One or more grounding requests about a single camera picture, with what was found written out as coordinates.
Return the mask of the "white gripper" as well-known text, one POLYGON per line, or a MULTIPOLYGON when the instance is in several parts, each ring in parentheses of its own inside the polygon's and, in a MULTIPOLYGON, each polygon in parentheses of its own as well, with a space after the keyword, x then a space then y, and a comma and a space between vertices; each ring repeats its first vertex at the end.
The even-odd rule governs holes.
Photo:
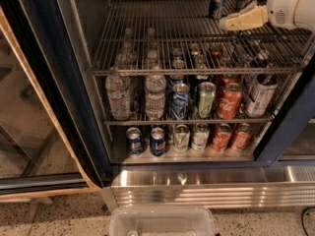
POLYGON ((254 1, 238 13, 221 18, 220 27, 230 31, 252 30, 270 22, 288 30, 310 29, 310 0, 267 0, 266 6, 254 1))

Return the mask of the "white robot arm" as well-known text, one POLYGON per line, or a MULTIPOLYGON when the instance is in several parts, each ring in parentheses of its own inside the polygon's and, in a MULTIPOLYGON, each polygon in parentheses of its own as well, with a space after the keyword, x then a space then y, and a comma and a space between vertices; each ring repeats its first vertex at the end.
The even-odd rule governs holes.
POLYGON ((253 1, 238 13, 220 19, 223 30, 252 30, 265 23, 287 30, 315 31, 315 0, 267 0, 263 6, 253 1))

